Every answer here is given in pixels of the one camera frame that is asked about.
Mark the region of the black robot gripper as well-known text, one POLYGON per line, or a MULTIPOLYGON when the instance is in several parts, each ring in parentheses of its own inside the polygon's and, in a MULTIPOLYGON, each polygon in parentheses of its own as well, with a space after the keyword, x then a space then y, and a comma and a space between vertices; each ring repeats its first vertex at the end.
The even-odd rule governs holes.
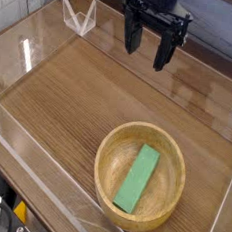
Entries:
POLYGON ((142 29, 148 28, 162 34, 153 67, 156 72, 171 61, 176 45, 187 40, 193 16, 178 0, 125 0, 125 49, 128 54, 140 47, 142 29))

